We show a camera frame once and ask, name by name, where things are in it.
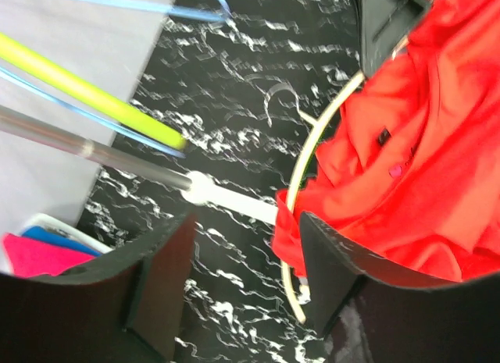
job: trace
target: metal pole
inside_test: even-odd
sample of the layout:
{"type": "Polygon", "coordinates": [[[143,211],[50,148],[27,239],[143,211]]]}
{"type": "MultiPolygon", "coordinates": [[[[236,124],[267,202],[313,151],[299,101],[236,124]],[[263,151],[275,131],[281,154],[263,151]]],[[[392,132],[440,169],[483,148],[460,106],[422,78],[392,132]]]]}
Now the metal pole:
{"type": "Polygon", "coordinates": [[[164,183],[178,190],[187,191],[191,188],[190,178],[171,169],[146,162],[141,158],[59,129],[2,105],[0,105],[0,131],[69,152],[98,164],[133,173],[147,180],[164,183]]]}

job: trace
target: clothes hanger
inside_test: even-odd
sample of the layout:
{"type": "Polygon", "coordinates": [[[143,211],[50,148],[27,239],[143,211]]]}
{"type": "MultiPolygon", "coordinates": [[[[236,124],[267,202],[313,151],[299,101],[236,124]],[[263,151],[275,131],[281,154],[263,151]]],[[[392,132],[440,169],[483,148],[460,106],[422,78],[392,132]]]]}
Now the clothes hanger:
{"type": "MultiPolygon", "coordinates": [[[[222,9],[221,13],[138,0],[78,1],[96,5],[107,5],[122,9],[161,12],[171,16],[181,16],[184,18],[208,22],[225,22],[230,17],[230,9],[225,0],[217,0],[222,9]]],[[[79,78],[75,74],[63,69],[61,66],[58,66],[42,55],[39,55],[37,52],[2,33],[0,33],[0,59],[4,59],[6,62],[31,74],[34,77],[37,77],[46,84],[51,85],[61,92],[64,92],[65,94],[83,102],[85,105],[88,105],[93,109],[97,109],[105,115],[115,119],[119,123],[136,130],[139,134],[133,132],[132,130],[128,130],[127,128],[119,128],[111,121],[65,103],[64,101],[43,92],[34,85],[29,84],[6,69],[0,69],[0,77],[5,78],[5,76],[7,76],[10,77],[11,80],[13,78],[16,80],[16,84],[21,87],[35,92],[48,100],[58,102],[66,108],[72,109],[73,111],[91,118],[102,125],[110,127],[115,131],[119,131],[121,134],[128,136],[135,141],[152,146],[160,151],[169,153],[170,155],[182,156],[179,150],[184,148],[186,141],[180,133],[167,125],[164,125],[160,121],[156,121],[152,117],[144,114],[134,106],[113,97],[111,94],[106,93],[95,85],[79,78]],[[173,148],[173,150],[169,151],[166,146],[173,148]]]]}

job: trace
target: yellow tube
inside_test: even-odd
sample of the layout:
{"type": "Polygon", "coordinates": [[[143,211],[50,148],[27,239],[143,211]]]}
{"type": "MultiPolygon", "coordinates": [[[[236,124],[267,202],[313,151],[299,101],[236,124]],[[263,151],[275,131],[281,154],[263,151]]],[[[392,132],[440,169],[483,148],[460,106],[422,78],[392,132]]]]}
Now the yellow tube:
{"type": "Polygon", "coordinates": [[[82,80],[2,33],[0,59],[158,142],[177,150],[185,146],[185,139],[171,127],[82,80]]]}

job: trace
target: marble surface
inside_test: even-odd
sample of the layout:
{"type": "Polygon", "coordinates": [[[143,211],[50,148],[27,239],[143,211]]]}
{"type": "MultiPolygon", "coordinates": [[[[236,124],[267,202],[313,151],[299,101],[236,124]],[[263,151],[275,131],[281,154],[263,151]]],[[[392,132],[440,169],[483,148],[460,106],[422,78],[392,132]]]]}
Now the marble surface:
{"type": "MultiPolygon", "coordinates": [[[[349,0],[227,1],[234,14],[228,24],[165,19],[131,100],[191,141],[186,159],[121,136],[113,146],[177,171],[208,173],[220,186],[274,203],[308,125],[292,93],[276,93],[267,109],[265,96],[276,84],[289,84],[301,109],[318,116],[359,68],[354,10],[349,0]]],[[[78,227],[120,246],[186,208],[175,190],[104,168],[78,227]]],[[[295,321],[286,302],[272,231],[215,206],[198,210],[175,361],[326,360],[323,341],[295,321]]]]}

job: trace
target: red garment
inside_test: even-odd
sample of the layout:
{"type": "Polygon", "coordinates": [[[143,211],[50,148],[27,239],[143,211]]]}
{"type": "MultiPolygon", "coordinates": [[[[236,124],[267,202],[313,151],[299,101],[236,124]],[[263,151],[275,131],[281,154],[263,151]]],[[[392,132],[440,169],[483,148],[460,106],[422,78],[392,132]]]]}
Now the red garment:
{"type": "Polygon", "coordinates": [[[12,274],[23,278],[57,276],[67,269],[95,259],[80,251],[13,234],[6,234],[2,243],[12,265],[12,274]]]}
{"type": "Polygon", "coordinates": [[[345,102],[294,215],[277,194],[273,250],[297,276],[303,211],[443,279],[500,270],[499,36],[500,0],[436,0],[407,52],[345,102]]]}

